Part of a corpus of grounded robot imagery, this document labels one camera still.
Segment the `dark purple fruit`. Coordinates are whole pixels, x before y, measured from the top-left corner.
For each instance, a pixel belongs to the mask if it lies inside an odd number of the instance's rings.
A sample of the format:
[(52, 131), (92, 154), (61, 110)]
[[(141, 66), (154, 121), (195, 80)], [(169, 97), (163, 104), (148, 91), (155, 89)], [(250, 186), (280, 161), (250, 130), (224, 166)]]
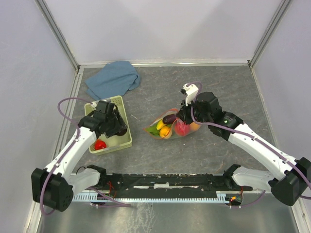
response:
[(116, 133), (117, 136), (123, 136), (127, 133), (127, 129), (122, 129), (119, 132)]

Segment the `orange peach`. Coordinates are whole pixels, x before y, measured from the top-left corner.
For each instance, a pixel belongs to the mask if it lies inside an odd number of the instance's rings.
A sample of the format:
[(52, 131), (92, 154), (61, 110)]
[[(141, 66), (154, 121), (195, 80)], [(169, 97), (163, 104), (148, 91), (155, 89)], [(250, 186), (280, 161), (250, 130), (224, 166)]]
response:
[(195, 132), (198, 131), (200, 129), (201, 125), (196, 124), (195, 122), (193, 122), (192, 124), (190, 124), (190, 129)]

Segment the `red pepper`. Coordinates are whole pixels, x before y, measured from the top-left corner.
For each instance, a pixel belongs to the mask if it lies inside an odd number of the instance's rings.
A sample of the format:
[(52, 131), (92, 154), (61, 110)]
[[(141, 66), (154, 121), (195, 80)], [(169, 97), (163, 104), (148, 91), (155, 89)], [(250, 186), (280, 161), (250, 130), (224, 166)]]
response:
[(95, 144), (94, 144), (94, 149), (95, 150), (103, 150), (106, 149), (107, 145), (104, 141), (102, 141), (101, 139), (96, 140)]

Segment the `red apple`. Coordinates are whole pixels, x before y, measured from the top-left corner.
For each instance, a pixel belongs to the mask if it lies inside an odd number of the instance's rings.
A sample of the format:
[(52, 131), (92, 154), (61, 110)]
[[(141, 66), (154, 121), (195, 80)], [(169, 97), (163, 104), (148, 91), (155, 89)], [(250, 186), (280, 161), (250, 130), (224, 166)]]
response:
[(183, 121), (178, 120), (174, 126), (174, 131), (178, 136), (186, 136), (190, 132), (190, 125), (186, 125)]

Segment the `purple eggplant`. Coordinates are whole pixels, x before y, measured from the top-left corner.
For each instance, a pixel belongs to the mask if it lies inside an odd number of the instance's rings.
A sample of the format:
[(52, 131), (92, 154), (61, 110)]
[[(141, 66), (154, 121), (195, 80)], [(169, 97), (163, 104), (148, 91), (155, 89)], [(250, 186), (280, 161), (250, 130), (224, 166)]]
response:
[(163, 117), (162, 122), (165, 125), (170, 125), (170, 124), (173, 124), (176, 119), (177, 119), (177, 117), (175, 114), (169, 114), (169, 115), (166, 115), (165, 117)]

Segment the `green lettuce leaves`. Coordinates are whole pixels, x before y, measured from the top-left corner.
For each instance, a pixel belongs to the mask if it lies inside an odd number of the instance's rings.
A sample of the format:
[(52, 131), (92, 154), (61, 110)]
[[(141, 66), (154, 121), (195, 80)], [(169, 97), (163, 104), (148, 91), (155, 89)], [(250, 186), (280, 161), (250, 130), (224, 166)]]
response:
[(153, 136), (159, 137), (160, 130), (157, 129), (157, 125), (152, 125), (145, 128), (145, 131)]

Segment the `clear zip top bag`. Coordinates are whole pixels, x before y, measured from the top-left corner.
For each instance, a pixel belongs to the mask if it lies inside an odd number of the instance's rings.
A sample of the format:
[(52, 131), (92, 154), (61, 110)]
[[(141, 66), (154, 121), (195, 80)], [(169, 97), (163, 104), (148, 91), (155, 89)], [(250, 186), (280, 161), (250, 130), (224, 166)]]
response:
[(175, 139), (185, 137), (198, 131), (201, 126), (196, 123), (185, 124), (176, 116), (176, 108), (169, 109), (158, 117), (144, 131), (155, 139)]

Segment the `small orange fruit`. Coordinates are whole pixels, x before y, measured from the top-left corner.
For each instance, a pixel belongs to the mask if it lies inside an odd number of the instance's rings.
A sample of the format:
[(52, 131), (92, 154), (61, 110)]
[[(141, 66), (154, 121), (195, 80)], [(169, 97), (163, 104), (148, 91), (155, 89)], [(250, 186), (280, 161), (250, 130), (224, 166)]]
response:
[(161, 138), (165, 138), (170, 134), (170, 132), (171, 132), (171, 128), (168, 126), (165, 126), (160, 130), (159, 135)]

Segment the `yellow banana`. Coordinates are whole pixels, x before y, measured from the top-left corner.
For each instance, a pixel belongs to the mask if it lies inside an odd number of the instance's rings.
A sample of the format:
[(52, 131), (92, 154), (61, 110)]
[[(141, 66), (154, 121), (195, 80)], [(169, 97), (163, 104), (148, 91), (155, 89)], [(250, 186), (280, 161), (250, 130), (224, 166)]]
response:
[(166, 124), (163, 122), (163, 120), (161, 119), (158, 123), (157, 123), (157, 125), (156, 125), (156, 129), (158, 130), (158, 131), (160, 131), (163, 127), (165, 127), (166, 126)]

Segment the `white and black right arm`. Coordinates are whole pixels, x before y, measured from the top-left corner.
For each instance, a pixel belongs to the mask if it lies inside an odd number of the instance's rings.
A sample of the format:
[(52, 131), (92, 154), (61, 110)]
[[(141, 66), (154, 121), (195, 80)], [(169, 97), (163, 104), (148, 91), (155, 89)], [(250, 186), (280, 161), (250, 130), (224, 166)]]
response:
[(304, 191), (311, 186), (311, 162), (305, 157), (297, 159), (288, 155), (256, 134), (242, 119), (231, 112), (223, 111), (212, 92), (181, 90), (185, 99), (177, 117), (185, 124), (206, 125), (216, 136), (238, 146), (267, 171), (231, 166), (232, 171), (223, 177), (229, 190), (238, 186), (270, 191), (287, 206), (293, 206)]

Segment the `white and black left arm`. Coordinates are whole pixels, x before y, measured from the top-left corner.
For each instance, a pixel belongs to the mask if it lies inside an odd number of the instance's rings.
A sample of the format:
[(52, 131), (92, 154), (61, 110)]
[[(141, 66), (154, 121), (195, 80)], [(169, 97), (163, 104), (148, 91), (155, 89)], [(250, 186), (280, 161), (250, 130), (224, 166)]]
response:
[(31, 174), (33, 200), (52, 211), (65, 211), (73, 197), (90, 189), (103, 189), (107, 185), (106, 170), (90, 165), (84, 171), (72, 175), (72, 171), (85, 151), (101, 135), (107, 138), (127, 132), (116, 104), (100, 100), (92, 103), (94, 110), (77, 123), (76, 130), (61, 152), (44, 169), (36, 168)]

